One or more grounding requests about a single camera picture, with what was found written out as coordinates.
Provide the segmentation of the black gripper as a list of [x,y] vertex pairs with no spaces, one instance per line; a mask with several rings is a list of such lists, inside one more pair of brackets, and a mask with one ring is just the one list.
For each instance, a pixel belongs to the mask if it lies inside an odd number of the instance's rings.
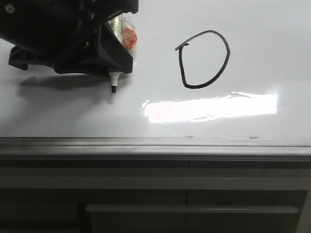
[[13,44],[9,64],[22,70],[42,65],[58,74],[129,74],[125,24],[112,19],[137,11],[136,0],[3,0],[0,37]]

